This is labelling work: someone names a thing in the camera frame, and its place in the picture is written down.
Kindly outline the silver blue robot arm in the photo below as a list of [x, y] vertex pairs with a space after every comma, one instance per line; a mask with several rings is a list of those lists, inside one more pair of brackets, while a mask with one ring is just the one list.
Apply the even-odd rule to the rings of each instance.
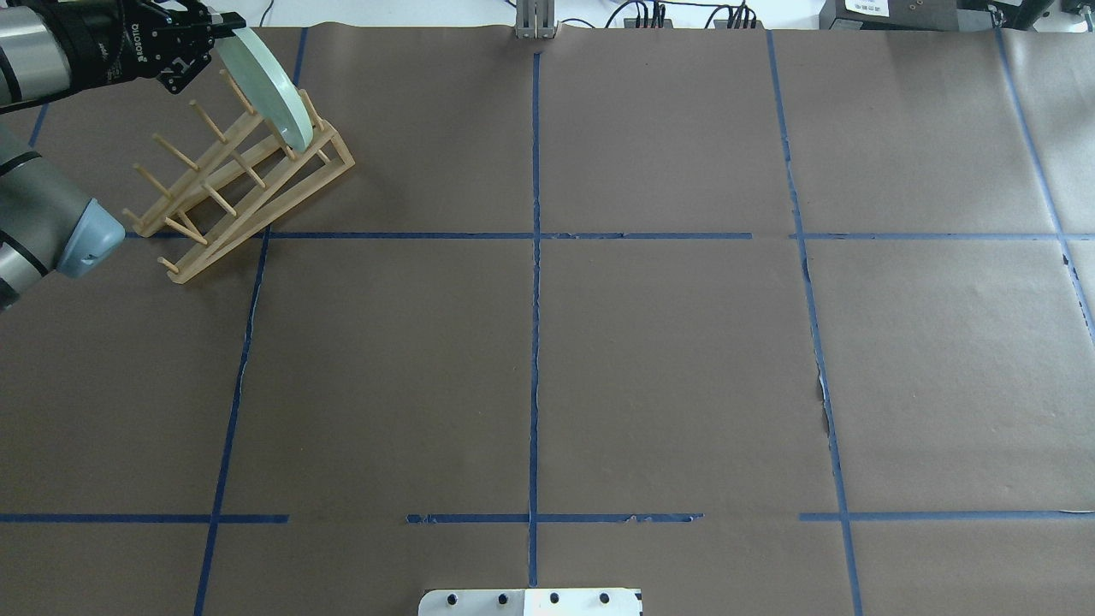
[[[92, 89], [154, 79], [177, 93], [215, 43], [246, 19], [201, 1], [4, 1], [3, 113]], [[125, 229], [26, 140], [1, 143], [1, 300], [7, 311], [50, 274], [79, 278], [122, 245]]]

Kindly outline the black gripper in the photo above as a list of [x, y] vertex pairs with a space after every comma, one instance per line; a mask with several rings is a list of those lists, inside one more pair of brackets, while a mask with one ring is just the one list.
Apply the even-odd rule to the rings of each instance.
[[122, 23], [122, 74], [155, 79], [169, 92], [187, 88], [210, 62], [214, 35], [247, 28], [237, 12], [211, 12], [199, 1], [177, 9], [157, 1], [118, 1]]

